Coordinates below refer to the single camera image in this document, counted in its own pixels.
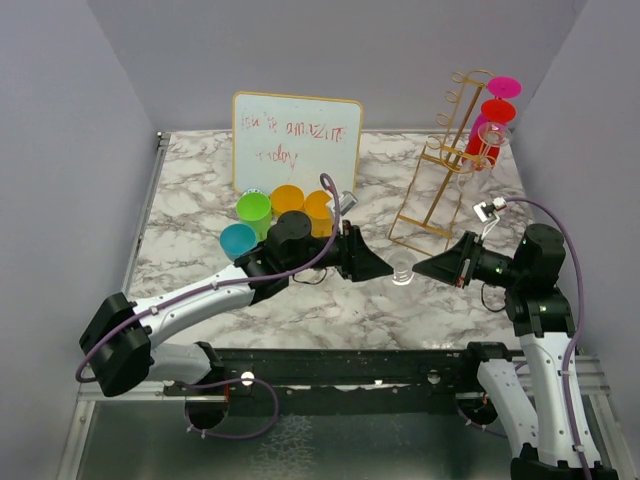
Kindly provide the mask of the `yellow plastic wine glass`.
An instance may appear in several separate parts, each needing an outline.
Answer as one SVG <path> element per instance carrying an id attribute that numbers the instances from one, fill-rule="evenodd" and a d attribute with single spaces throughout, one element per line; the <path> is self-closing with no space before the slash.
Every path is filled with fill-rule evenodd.
<path id="1" fill-rule="evenodd" d="M 331 197 L 321 190 L 311 192 L 304 201 L 304 210 L 311 221 L 311 235 L 316 238 L 329 237 L 333 221 L 327 203 Z"/>

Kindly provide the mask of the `orange plastic wine glass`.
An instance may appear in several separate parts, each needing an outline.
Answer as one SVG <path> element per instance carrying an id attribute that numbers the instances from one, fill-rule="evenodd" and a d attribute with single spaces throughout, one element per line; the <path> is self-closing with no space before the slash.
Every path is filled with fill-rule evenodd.
<path id="1" fill-rule="evenodd" d="M 297 186 L 286 184 L 273 190 L 270 195 L 273 215 L 279 218 L 290 211 L 303 211 L 305 195 Z"/>

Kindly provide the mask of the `green plastic wine glass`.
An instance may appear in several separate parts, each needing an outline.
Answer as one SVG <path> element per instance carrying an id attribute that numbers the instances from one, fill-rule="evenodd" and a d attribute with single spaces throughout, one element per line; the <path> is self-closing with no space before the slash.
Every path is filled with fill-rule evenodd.
<path id="1" fill-rule="evenodd" d="M 272 205 L 268 196 L 261 192 L 243 195 L 236 203 L 236 213 L 242 223 L 253 229 L 259 242 L 266 239 L 272 221 Z"/>

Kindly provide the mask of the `blue plastic wine glass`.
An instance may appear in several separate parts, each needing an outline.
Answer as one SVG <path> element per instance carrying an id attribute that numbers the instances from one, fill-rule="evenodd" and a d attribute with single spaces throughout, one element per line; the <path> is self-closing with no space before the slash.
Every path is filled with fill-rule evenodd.
<path id="1" fill-rule="evenodd" d="M 257 245 L 257 236 L 250 226 L 235 223 L 221 232 L 219 242 L 226 257 L 234 261 Z"/>

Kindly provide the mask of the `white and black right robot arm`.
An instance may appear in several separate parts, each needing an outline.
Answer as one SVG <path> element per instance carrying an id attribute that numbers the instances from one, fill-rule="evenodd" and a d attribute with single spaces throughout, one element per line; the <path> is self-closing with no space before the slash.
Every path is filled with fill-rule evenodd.
<path id="1" fill-rule="evenodd" d="M 415 273 L 458 288 L 477 280 L 505 291 L 505 311 L 529 370 L 526 395 L 503 346 L 467 347 L 461 383 L 484 390 L 507 435 L 513 479 L 615 479 L 589 430 L 575 365 L 577 328 L 557 286 L 566 250 L 556 228 L 531 224 L 512 257 L 490 251 L 472 232 L 414 265 Z"/>

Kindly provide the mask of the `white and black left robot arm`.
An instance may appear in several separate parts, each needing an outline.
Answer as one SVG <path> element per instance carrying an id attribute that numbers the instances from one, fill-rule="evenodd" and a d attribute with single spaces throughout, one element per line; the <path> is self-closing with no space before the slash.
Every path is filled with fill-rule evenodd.
<path id="1" fill-rule="evenodd" d="M 106 397 L 127 393 L 145 380 L 177 381 L 210 394 L 221 380 L 212 347 L 205 342 L 180 347 L 169 339 L 216 315 L 275 296 L 306 269 L 329 268 L 351 282 L 393 272 L 369 249 L 358 226 L 343 221 L 330 236 L 315 238 L 306 214 L 287 212 L 264 241 L 204 280 L 143 300 L 121 292 L 108 296 L 79 339 L 85 355 L 81 365 L 93 374 L 76 378 L 97 383 Z"/>

